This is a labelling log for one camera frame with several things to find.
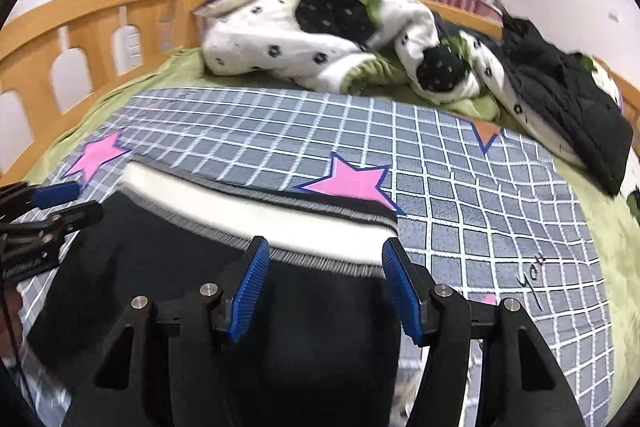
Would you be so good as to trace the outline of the wooden bed frame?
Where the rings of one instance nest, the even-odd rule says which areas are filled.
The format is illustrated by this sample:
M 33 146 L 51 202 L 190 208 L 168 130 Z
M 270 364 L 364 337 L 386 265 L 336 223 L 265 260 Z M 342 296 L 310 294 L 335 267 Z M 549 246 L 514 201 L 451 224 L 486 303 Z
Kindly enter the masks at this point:
M 116 68 L 113 51 L 114 33 L 124 25 L 133 27 L 139 34 L 141 63 L 134 69 L 136 75 L 151 72 L 178 53 L 186 51 L 198 57 L 209 81 L 229 86 L 257 83 L 272 87 L 284 83 L 305 89 L 268 72 L 248 72 L 236 76 L 213 74 L 204 63 L 201 44 L 206 30 L 216 18 L 192 13 L 203 1 L 54 0 L 4 26 L 1 31 L 1 89 L 20 98 L 32 132 L 32 144 L 6 168 L 6 176 L 23 176 L 59 134 L 78 124 L 88 113 L 87 102 L 79 102 L 65 109 L 56 99 L 52 70 L 64 51 L 78 51 L 84 58 L 93 95 L 111 91 L 125 81 L 125 75 Z M 439 29 L 467 30 L 486 43 L 501 41 L 502 22 L 483 20 L 477 15 L 434 1 L 419 1 L 434 13 Z M 584 55 L 596 64 L 598 71 L 593 78 L 598 86 L 615 98 L 623 117 L 631 125 L 631 150 L 639 158 L 639 111 L 634 90 L 597 57 Z M 409 87 L 400 84 L 399 72 L 392 62 L 392 52 L 384 50 L 387 82 L 367 84 L 360 92 L 351 94 L 387 96 L 445 109 L 469 118 L 482 144 L 490 143 L 501 128 L 521 130 L 530 136 L 491 93 L 484 92 L 471 100 L 435 105 L 422 100 Z

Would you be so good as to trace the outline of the black pants with white stripe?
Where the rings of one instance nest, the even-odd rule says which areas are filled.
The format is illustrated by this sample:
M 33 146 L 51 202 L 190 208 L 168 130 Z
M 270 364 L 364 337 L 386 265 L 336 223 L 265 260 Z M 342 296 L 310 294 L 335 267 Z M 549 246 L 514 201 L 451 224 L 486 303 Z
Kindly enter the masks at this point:
M 134 159 L 28 335 L 69 426 L 384 426 L 394 210 Z

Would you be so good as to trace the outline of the white strawberry print pillow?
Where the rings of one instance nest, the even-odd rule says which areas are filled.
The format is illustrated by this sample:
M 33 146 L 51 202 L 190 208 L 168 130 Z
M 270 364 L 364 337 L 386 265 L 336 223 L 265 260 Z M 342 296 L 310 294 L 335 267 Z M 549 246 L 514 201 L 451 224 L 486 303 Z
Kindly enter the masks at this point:
M 640 188 L 639 158 L 633 150 L 629 152 L 624 179 L 620 186 L 620 196 L 626 202 L 631 216 L 640 222 L 639 216 L 639 188 Z

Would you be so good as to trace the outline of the white strawberry print quilt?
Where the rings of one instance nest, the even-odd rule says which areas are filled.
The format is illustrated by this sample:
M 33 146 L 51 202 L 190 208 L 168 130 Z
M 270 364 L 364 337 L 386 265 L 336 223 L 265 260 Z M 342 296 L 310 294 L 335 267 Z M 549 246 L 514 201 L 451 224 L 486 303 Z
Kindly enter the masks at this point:
M 400 84 L 435 105 L 491 93 L 532 138 L 577 167 L 559 127 L 518 95 L 495 46 L 442 30 L 419 0 L 252 0 L 216 17 L 201 44 L 213 74 L 268 72 L 307 90 L 351 94 L 385 84 L 384 50 Z

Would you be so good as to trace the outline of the black quilted jacket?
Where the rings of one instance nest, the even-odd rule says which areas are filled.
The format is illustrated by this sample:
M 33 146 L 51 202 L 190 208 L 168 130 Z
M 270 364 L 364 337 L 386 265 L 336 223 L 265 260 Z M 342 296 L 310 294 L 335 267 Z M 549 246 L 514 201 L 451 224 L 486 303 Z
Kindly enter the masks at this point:
M 530 20 L 503 13 L 500 42 L 486 43 L 459 28 L 444 32 L 422 50 L 416 77 L 430 93 L 487 89 L 527 134 L 616 196 L 632 129 L 615 98 L 594 80 L 597 71 L 588 56 L 544 40 Z

